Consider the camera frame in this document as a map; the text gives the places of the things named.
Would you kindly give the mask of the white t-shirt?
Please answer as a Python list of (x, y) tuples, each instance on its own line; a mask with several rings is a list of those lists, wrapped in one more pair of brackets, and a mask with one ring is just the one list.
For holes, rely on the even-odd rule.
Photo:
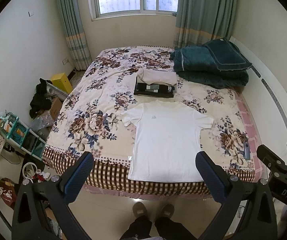
[(155, 100), (122, 113), (125, 126), (136, 127), (128, 179), (158, 183), (202, 180), (195, 166), (201, 150), (200, 133), (214, 119), (182, 102)]

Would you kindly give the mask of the black clothes pile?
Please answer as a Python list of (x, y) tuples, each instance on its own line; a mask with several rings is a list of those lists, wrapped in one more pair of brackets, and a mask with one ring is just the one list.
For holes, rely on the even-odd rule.
[(35, 119), (42, 112), (50, 110), (52, 106), (52, 100), (47, 95), (47, 84), (52, 84), (50, 80), (39, 79), (39, 84), (35, 87), (35, 94), (30, 102), (30, 117)]

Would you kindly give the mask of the red shopping bag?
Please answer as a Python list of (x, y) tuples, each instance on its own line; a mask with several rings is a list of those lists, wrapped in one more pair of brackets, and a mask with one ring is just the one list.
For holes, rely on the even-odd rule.
[(0, 179), (0, 198), (7, 206), (14, 210), (17, 193), (14, 183), (8, 178)]

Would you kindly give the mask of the white bed headboard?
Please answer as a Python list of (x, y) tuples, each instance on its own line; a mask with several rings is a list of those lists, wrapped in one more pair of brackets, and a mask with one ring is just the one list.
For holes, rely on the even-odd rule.
[(252, 63), (242, 94), (250, 109), (261, 142), (287, 164), (287, 93), (268, 67), (244, 44), (230, 38)]

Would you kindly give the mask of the teal storage rack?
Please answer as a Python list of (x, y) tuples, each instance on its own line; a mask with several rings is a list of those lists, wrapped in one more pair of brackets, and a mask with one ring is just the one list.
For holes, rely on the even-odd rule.
[(0, 116), (0, 132), (10, 145), (42, 161), (46, 142), (18, 116), (11, 112)]

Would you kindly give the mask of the left slipper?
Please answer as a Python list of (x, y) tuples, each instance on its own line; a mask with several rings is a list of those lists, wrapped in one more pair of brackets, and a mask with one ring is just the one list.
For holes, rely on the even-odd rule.
[(135, 218), (139, 218), (143, 216), (148, 217), (148, 211), (142, 202), (136, 202), (133, 205), (133, 214)]

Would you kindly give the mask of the slipper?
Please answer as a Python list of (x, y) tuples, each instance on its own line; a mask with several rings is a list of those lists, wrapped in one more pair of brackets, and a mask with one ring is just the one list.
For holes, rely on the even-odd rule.
[(166, 204), (160, 211), (159, 217), (172, 218), (175, 208), (172, 204)]
[(139, 218), (143, 216), (148, 217), (148, 211), (142, 202), (136, 202), (133, 205), (133, 214), (135, 218)]

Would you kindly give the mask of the cardboard box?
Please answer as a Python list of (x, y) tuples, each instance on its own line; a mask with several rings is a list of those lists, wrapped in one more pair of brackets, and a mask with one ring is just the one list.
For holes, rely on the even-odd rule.
[(49, 112), (50, 112), (50, 116), (52, 117), (54, 121), (58, 117), (61, 108), (62, 108), (61, 100), (58, 97), (53, 98), (52, 105), (51, 105)]

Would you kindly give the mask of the right slipper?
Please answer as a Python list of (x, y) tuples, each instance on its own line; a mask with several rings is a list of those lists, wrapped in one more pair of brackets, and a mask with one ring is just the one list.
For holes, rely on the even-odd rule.
[(159, 217), (172, 218), (175, 208), (172, 204), (166, 204), (160, 211)]

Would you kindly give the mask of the yellow box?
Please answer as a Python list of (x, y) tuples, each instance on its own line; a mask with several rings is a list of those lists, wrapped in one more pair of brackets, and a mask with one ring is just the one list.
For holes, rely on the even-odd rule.
[(67, 94), (70, 94), (73, 91), (72, 85), (65, 73), (54, 74), (50, 80), (54, 86)]

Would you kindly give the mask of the dark green folded blanket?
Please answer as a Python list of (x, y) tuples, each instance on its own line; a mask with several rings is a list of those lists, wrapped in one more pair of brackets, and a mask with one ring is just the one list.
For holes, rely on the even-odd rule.
[(244, 87), (252, 63), (226, 38), (211, 40), (201, 46), (175, 48), (170, 59), (174, 71), (183, 79), (216, 89)]

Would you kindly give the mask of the folded black patterned garment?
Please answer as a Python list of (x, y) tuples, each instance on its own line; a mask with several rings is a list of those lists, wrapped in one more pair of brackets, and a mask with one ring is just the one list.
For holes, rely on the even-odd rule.
[(136, 78), (134, 95), (151, 96), (155, 98), (173, 98), (175, 92), (174, 86), (144, 83), (139, 77)]

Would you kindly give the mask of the folded beige garment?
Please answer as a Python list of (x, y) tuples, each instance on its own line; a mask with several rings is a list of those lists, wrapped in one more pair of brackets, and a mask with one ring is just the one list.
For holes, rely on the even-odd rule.
[(137, 82), (146, 83), (148, 85), (157, 84), (175, 86), (177, 83), (177, 78), (174, 72), (165, 72), (147, 68), (140, 68), (137, 71)]

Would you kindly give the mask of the right green curtain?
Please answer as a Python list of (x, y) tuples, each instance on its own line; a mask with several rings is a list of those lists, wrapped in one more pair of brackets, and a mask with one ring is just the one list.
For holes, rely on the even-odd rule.
[(174, 46), (230, 39), (236, 10), (237, 0), (178, 0)]

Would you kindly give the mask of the green curtain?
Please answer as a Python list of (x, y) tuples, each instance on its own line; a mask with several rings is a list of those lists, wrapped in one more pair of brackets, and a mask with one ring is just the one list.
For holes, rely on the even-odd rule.
[(87, 70), (92, 62), (80, 17), (78, 0), (57, 0), (60, 19), (76, 70)]
[(236, 10), (237, 0), (178, 0), (174, 46), (230, 39)]

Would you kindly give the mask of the left green curtain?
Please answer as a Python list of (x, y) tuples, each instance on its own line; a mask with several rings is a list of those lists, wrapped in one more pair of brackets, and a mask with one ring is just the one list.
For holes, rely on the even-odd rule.
[(87, 70), (92, 62), (80, 17), (78, 0), (57, 0), (60, 19), (76, 70)]

